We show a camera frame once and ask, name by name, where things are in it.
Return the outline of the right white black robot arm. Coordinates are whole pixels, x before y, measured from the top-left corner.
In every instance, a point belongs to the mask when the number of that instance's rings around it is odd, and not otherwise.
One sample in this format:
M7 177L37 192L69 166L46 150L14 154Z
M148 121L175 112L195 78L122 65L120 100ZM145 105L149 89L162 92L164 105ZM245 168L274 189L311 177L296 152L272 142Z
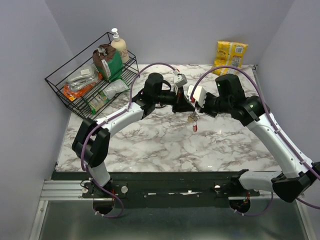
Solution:
M276 172L242 170L230 183L230 191L236 196L247 190L268 191L287 203L293 202L319 177L319 162L302 153L258 96L245 95L237 75L222 75L215 82L218 96L201 86L188 90L199 111L211 117L230 114L258 137L281 168Z

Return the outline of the metal red key organizer plate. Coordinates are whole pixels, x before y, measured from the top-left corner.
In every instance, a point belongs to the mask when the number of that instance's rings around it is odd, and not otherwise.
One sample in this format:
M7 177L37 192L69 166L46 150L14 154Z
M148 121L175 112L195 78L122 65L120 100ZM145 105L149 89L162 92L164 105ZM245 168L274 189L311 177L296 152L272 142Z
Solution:
M199 119L199 115L197 112L192 112L188 117L187 117L187 122L188 123L192 123L192 130L194 133L196 133L198 131L198 122Z

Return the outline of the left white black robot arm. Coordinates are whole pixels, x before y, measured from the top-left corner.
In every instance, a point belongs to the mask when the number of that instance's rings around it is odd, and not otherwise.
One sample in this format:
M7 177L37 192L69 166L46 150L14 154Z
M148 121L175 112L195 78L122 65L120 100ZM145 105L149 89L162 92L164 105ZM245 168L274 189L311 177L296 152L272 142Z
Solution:
M110 139L116 133L150 115L156 105L171 106L173 113L195 110L184 94L183 86L188 82L186 76L175 73L173 79L173 86L163 90L164 77L160 73L151 73L143 89L129 104L107 117L98 120L86 118L82 121L71 148L81 159L84 170L95 180L93 191L99 197L107 197L111 191L111 176L104 161L108 155Z

